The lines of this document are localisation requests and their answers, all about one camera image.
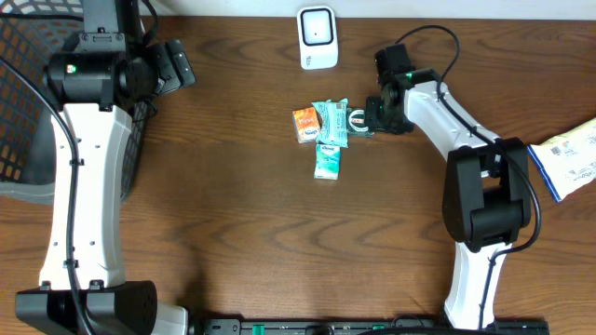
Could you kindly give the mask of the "teal snack packet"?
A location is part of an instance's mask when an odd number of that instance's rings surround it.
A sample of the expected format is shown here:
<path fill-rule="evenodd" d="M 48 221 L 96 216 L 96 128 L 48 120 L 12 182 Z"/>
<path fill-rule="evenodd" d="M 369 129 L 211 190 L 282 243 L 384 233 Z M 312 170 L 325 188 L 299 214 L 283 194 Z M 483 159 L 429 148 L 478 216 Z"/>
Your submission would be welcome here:
<path fill-rule="evenodd" d="M 342 148 L 348 147 L 346 125 L 347 104 L 347 98 L 339 101 L 327 100 L 312 103 L 321 120 L 317 143 L 335 145 Z"/>

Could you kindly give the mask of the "light blue tissue pack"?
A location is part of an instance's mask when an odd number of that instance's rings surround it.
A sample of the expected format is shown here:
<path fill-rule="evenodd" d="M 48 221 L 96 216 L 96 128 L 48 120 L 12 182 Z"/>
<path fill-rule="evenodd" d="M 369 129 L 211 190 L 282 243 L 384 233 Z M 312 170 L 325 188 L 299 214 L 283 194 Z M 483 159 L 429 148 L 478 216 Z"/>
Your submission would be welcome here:
<path fill-rule="evenodd" d="M 341 148 L 336 145 L 318 144 L 316 146 L 315 179 L 337 180 L 341 162 Z"/>

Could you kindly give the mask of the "small orange carton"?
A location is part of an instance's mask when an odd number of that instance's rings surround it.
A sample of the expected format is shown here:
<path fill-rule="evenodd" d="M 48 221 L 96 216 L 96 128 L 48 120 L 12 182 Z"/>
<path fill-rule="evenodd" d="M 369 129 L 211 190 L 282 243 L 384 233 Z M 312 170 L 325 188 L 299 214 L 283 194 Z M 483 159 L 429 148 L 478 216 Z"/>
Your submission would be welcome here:
<path fill-rule="evenodd" d="M 292 112 L 296 138 L 299 143 L 315 141 L 320 134 L 318 113 L 314 107 Z"/>

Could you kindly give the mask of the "large yellow snack bag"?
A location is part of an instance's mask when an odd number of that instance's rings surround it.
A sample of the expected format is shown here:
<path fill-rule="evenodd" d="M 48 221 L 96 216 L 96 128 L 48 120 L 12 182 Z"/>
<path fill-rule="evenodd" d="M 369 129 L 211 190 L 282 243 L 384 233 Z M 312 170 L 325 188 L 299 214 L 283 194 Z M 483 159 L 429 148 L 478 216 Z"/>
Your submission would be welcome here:
<path fill-rule="evenodd" d="M 554 201 L 560 203 L 595 180 L 595 119 L 541 144 L 530 144 L 527 152 Z"/>

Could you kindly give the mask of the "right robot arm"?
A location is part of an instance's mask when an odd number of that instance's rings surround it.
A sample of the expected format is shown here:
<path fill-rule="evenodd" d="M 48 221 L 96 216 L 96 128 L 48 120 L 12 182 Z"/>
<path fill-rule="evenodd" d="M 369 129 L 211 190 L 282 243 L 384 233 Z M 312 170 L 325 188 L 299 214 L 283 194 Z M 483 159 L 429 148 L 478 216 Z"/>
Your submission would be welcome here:
<path fill-rule="evenodd" d="M 454 328 L 485 330 L 506 255 L 532 217 L 524 145 L 483 127 L 437 72 L 413 66 L 403 44 L 374 61 L 381 93 L 367 99 L 364 123 L 396 135 L 419 128 L 444 158 L 442 219 L 455 261 L 443 312 Z"/>

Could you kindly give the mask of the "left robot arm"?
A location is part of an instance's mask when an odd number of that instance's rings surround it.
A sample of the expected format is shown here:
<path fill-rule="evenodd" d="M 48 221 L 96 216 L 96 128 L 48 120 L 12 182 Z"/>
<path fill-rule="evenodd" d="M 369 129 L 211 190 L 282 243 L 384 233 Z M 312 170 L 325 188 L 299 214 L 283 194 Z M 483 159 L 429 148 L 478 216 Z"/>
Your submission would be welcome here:
<path fill-rule="evenodd" d="M 121 181 L 138 103 L 195 82 L 182 44 L 158 44 L 138 1 L 87 1 L 78 44 L 54 54 L 40 100 L 52 116 L 55 183 L 50 243 L 36 288 L 15 314 L 45 334 L 196 332 L 188 308 L 129 281 L 120 238 Z"/>

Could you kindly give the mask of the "grey plastic mesh basket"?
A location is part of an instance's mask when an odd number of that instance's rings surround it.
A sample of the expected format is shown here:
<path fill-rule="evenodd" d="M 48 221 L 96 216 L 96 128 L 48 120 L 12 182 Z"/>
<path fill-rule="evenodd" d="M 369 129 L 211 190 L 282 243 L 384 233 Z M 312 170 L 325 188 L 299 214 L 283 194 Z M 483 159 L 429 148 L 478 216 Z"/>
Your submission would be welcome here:
<path fill-rule="evenodd" d="M 1 193 L 50 205 L 54 196 L 55 143 L 50 104 L 56 98 L 42 74 L 50 57 L 79 48 L 84 5 L 75 0 L 1 0 Z"/>

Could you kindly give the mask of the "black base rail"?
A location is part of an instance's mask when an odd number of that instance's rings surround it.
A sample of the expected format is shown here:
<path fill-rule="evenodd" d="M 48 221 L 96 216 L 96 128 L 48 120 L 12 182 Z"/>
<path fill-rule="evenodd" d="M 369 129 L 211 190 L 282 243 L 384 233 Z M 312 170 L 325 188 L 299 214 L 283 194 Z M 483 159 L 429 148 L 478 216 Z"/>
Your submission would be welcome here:
<path fill-rule="evenodd" d="M 487 328 L 460 329 L 425 316 L 398 316 L 392 320 L 240 320 L 204 319 L 191 324 L 192 335 L 549 335 L 544 321 L 496 321 Z"/>

